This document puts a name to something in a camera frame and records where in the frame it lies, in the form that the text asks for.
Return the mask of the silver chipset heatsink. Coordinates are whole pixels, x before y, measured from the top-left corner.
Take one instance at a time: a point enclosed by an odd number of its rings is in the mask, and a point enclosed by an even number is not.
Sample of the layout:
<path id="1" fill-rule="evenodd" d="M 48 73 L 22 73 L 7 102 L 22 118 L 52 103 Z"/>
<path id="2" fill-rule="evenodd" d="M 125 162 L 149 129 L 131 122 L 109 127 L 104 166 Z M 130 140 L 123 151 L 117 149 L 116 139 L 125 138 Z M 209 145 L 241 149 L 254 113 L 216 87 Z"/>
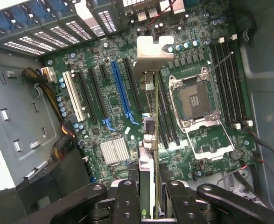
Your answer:
<path id="1" fill-rule="evenodd" d="M 105 163 L 108 166 L 119 164 L 130 159 L 128 148 L 124 137 L 108 140 L 100 144 Z"/>

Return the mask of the metal socket cover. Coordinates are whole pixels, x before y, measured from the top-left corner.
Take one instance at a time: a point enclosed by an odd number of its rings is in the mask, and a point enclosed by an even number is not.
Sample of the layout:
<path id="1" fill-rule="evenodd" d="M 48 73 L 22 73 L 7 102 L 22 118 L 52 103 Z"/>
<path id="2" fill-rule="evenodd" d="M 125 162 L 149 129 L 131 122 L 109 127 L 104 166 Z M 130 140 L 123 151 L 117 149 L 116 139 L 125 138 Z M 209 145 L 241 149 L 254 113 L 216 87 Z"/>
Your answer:
<path id="1" fill-rule="evenodd" d="M 201 127 L 212 127 L 212 126 L 222 127 L 225 136 L 227 137 L 227 139 L 230 142 L 230 145 L 228 145 L 226 147 L 216 149 L 215 152 L 210 152 L 209 151 L 209 152 L 196 153 L 195 148 L 193 146 L 193 143 L 191 142 L 191 138 L 189 136 L 189 133 L 192 132 L 192 131 L 197 131 Z M 230 137 L 229 137 L 229 135 L 228 135 L 228 133 L 227 133 L 227 131 L 226 131 L 225 127 L 223 126 L 220 119 L 205 120 L 205 118 L 201 118 L 201 119 L 198 119 L 195 122 L 193 122 L 193 124 L 191 124 L 190 127 L 183 128 L 183 131 L 186 133 L 186 135 L 188 137 L 190 147 L 193 151 L 193 154 L 194 154 L 196 160 L 209 159 L 209 160 L 215 161 L 215 160 L 223 159 L 225 153 L 232 152 L 235 149 L 235 147 L 233 145 L 233 142 L 230 139 Z"/>

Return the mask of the black plastic shroud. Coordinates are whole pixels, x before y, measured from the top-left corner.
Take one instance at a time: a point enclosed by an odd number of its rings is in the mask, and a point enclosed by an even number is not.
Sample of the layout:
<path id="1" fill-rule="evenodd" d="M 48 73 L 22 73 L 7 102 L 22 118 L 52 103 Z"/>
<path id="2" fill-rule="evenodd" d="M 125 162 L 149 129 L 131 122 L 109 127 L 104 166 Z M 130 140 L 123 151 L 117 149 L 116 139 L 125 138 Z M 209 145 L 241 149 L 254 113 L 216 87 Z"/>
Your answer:
<path id="1" fill-rule="evenodd" d="M 51 161 L 37 174 L 17 186 L 24 215 L 13 224 L 50 224 L 70 204 L 69 195 L 90 183 L 78 149 Z"/>

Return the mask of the coin cell battery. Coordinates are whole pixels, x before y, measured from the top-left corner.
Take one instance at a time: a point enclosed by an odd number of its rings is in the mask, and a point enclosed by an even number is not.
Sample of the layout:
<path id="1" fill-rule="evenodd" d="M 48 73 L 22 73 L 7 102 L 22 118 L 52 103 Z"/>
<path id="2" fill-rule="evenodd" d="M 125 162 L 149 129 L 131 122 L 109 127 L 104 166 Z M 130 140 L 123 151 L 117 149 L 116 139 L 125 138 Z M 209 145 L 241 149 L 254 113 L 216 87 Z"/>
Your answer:
<path id="1" fill-rule="evenodd" d="M 230 152 L 230 157 L 234 161 L 238 161 L 242 159 L 243 156 L 244 156 L 243 152 L 237 148 Z"/>

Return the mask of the CPU socket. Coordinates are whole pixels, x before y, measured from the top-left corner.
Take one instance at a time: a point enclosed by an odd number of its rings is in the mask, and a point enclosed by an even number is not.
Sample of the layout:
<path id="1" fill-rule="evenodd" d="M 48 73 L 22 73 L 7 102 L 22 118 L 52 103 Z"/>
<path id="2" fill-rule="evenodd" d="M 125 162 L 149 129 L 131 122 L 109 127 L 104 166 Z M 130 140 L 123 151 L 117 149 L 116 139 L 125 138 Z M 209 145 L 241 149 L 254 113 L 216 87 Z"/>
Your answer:
<path id="1" fill-rule="evenodd" d="M 220 125 L 221 111 L 215 85 L 207 67 L 188 77 L 169 77 L 169 97 L 183 133 Z"/>

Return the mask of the green motherboard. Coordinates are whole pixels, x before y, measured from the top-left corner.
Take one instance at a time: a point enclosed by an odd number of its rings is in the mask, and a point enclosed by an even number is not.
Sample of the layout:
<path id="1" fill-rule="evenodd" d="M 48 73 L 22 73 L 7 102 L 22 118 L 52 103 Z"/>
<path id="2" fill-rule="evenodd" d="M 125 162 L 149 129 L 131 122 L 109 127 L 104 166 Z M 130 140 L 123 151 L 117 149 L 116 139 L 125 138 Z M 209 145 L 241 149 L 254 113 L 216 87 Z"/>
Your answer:
<path id="1" fill-rule="evenodd" d="M 137 61 L 137 38 L 151 36 L 154 41 L 159 37 L 171 36 L 174 42 L 166 46 L 167 53 L 173 54 L 173 59 L 159 70 L 159 165 L 166 165 L 171 179 L 197 181 L 201 177 L 212 176 L 223 171 L 238 170 L 242 175 L 250 166 L 256 163 L 257 149 L 251 136 L 241 124 L 230 126 L 225 122 L 222 104 L 217 85 L 215 71 L 211 73 L 215 93 L 218 97 L 221 111 L 220 120 L 225 127 L 235 149 L 240 149 L 244 156 L 238 161 L 225 153 L 223 159 L 196 160 L 190 147 L 186 133 L 178 127 L 169 97 L 169 77 L 188 77 L 196 75 L 202 67 L 211 70 L 215 64 L 211 56 L 211 46 L 233 41 L 237 47 L 237 61 L 242 76 L 242 89 L 245 106 L 250 117 L 246 84 L 243 77 L 242 64 L 238 46 L 236 29 L 229 17 L 230 0 L 185 0 L 176 1 L 181 13 L 175 9 L 168 9 L 164 15 L 156 20 L 131 20 L 126 29 L 116 35 L 108 36 L 81 46 L 60 51 L 46 57 L 56 74 L 57 83 L 54 84 L 57 110 L 64 119 L 63 130 L 71 129 L 77 136 L 75 145 L 86 160 L 86 166 L 91 181 L 102 181 L 110 184 L 117 179 L 127 178 L 128 165 L 139 163 L 139 149 L 143 137 L 142 115 L 148 112 L 145 92 L 141 90 L 140 82 L 134 75 L 133 66 Z M 126 75 L 122 59 L 127 57 L 133 72 L 133 79 L 137 86 L 142 110 L 136 109 L 133 93 Z M 124 115 L 118 87 L 111 67 L 111 61 L 116 60 L 126 90 L 128 102 L 133 116 L 139 125 L 134 125 Z M 103 80 L 99 65 L 104 64 L 109 74 L 109 80 Z M 105 104 L 107 118 L 103 118 L 95 88 L 89 75 L 89 68 L 93 68 Z M 80 98 L 82 110 L 86 119 L 79 122 L 63 78 L 63 72 L 71 72 Z M 83 93 L 78 80 L 81 71 L 89 88 L 92 104 L 97 116 L 93 123 L 87 107 L 84 106 Z M 230 145 L 222 127 L 201 127 L 189 133 L 196 153 L 215 152 L 216 149 Z M 124 137 L 130 159 L 119 164 L 108 166 L 105 163 L 100 144 L 108 140 Z"/>

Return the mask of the blue expansion slot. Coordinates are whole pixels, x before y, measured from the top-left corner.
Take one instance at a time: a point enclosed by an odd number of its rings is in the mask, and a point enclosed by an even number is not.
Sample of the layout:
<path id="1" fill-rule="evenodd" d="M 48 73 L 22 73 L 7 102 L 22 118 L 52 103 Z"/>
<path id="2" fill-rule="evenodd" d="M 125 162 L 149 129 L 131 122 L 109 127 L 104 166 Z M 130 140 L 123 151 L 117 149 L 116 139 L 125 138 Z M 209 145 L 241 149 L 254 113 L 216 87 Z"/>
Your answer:
<path id="1" fill-rule="evenodd" d="M 129 102 L 128 102 L 128 97 L 126 94 L 126 90 L 125 87 L 123 85 L 123 81 L 122 81 L 122 76 L 118 67 L 118 63 L 116 60 L 111 61 L 111 67 L 112 67 L 112 71 L 114 74 L 114 78 L 118 87 L 118 91 L 120 94 L 120 99 L 123 105 L 123 110 L 124 110 L 124 115 L 127 119 L 129 119 L 131 121 L 132 124 L 134 125 L 139 125 L 138 122 L 135 121 L 134 116 L 133 116 L 133 112 L 130 108 Z"/>

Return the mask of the white expansion slot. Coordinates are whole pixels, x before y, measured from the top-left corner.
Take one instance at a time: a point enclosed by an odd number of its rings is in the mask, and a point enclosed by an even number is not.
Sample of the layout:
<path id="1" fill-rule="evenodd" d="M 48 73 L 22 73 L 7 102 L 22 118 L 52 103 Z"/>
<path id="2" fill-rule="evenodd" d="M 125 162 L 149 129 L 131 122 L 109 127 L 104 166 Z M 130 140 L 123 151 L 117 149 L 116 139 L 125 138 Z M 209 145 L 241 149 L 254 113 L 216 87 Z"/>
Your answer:
<path id="1" fill-rule="evenodd" d="M 86 117 L 82 110 L 80 98 L 75 86 L 74 78 L 71 75 L 71 72 L 69 71 L 63 72 L 63 78 L 64 78 L 64 82 L 66 84 L 66 88 L 74 109 L 75 116 L 79 122 L 84 121 Z"/>

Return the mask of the black RAM slot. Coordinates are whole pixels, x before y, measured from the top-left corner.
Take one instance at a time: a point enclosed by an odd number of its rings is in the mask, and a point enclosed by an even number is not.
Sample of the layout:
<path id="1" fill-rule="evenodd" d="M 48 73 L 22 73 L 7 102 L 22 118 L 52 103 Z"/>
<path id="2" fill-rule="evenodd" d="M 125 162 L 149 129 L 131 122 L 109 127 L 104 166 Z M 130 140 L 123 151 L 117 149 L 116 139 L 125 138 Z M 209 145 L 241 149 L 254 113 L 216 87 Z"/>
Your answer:
<path id="1" fill-rule="evenodd" d="M 222 51 L 219 44 L 213 44 L 211 46 L 211 56 L 214 64 L 216 65 L 218 62 L 224 59 L 227 56 L 227 54 Z M 234 108 L 231 103 L 231 94 L 228 86 L 228 78 L 226 74 L 227 68 L 225 62 L 222 63 L 219 67 L 217 67 L 214 71 L 217 79 L 217 85 L 219 89 L 225 122 L 232 126 L 235 121 L 235 117 Z"/>
<path id="2" fill-rule="evenodd" d="M 237 47 L 233 41 L 227 43 L 227 49 L 230 51 L 231 56 L 228 59 L 230 70 L 230 84 L 232 89 L 232 101 L 236 114 L 236 120 L 241 126 L 252 127 L 253 121 L 248 116 L 245 106 L 245 97 L 242 89 L 242 76 L 239 71 L 237 61 Z"/>
<path id="3" fill-rule="evenodd" d="M 240 73 L 237 65 L 236 60 L 236 52 L 234 50 L 232 42 L 226 42 L 223 44 L 223 50 L 226 52 L 233 51 L 234 54 L 226 60 L 228 62 L 229 72 L 230 75 L 230 84 L 232 84 L 232 89 L 234 91 L 236 105 L 234 106 L 237 110 L 237 119 L 238 122 L 244 126 L 246 124 L 246 108 L 243 99 L 243 93 L 241 88 L 241 81 L 240 81 Z"/>
<path id="4" fill-rule="evenodd" d="M 229 52 L 226 52 L 225 50 L 223 50 L 223 44 L 224 44 L 224 43 L 219 44 L 220 47 L 221 47 L 221 49 L 222 49 L 222 51 L 223 51 L 224 53 L 226 53 L 226 54 L 229 54 Z M 230 79 L 229 79 L 230 76 L 229 76 L 229 74 L 228 74 L 228 72 L 229 72 L 228 62 L 225 62 L 225 64 L 226 64 L 226 68 L 227 68 L 227 73 L 226 73 L 226 74 L 227 74 L 228 86 L 229 86 L 230 94 L 231 94 L 231 103 L 232 103 L 232 105 L 233 105 L 233 101 L 232 101 L 232 89 L 231 89 L 231 84 L 230 84 Z M 236 126 L 239 125 L 240 123 L 238 123 L 237 120 L 236 120 L 235 110 L 234 110 L 234 117 L 235 117 L 235 121 L 234 121 L 233 125 L 236 127 Z"/>

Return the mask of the short black expansion slot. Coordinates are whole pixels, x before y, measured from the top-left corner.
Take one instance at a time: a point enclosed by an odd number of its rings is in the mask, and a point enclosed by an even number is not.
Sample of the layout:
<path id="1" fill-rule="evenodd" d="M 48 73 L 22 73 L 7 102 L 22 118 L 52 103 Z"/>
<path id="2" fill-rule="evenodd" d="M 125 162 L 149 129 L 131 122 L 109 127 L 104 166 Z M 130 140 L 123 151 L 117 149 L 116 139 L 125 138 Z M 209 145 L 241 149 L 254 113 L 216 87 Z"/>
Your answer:
<path id="1" fill-rule="evenodd" d="M 104 64 L 99 65 L 99 70 L 100 70 L 103 80 L 109 80 L 109 74 L 106 71 L 106 67 Z"/>

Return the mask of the black open PC case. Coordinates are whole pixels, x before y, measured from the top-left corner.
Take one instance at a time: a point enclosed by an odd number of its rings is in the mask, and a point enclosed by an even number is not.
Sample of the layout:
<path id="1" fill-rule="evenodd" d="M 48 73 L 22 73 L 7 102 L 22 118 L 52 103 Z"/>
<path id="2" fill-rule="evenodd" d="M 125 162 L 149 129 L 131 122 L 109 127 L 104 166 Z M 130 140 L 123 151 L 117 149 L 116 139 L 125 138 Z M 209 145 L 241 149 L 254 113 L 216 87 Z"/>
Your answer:
<path id="1" fill-rule="evenodd" d="M 0 67 L 20 69 L 29 83 L 38 86 L 60 125 L 61 136 L 51 147 L 48 164 L 78 147 L 75 133 L 63 130 L 65 121 L 54 93 L 57 77 L 46 57 L 121 33 L 133 19 L 156 20 L 168 9 L 181 13 L 176 1 L 185 0 L 0 0 Z M 256 145 L 257 160 L 244 175 L 235 169 L 179 181 L 193 190 L 213 184 L 274 210 L 274 0 L 230 0 L 230 9 L 253 121 L 244 129 Z M 90 183 L 110 188 L 128 179 L 92 182 L 82 159 Z M 159 217 L 141 218 L 141 224 L 177 224 L 161 210 L 158 180 Z M 0 224 L 13 224 L 24 214 L 17 187 L 0 191 Z"/>

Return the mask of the grey power supply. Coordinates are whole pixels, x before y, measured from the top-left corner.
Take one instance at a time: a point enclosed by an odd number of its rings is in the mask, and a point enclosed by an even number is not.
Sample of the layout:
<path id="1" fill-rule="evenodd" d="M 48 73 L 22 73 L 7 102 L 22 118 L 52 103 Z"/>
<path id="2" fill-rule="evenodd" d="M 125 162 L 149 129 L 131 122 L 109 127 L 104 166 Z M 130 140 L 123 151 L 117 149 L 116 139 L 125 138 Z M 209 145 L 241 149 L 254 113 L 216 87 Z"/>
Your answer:
<path id="1" fill-rule="evenodd" d="M 39 173 L 60 136 L 58 119 L 42 90 L 20 69 L 0 67 L 0 191 Z"/>

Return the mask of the thin locking lever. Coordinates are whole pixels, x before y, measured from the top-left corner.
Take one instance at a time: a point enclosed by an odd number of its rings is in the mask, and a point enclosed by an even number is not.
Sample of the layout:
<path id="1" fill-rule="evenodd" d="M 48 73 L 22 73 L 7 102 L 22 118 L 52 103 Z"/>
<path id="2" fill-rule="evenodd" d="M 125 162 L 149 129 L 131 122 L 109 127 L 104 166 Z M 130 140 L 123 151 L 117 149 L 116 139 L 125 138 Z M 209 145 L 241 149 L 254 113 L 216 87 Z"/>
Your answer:
<path id="1" fill-rule="evenodd" d="M 224 59 L 222 59 L 220 62 L 218 62 L 211 70 L 208 71 L 208 74 L 211 74 L 217 67 L 219 67 L 222 63 L 224 63 L 228 58 L 230 58 L 234 54 L 233 51 L 231 51 Z"/>

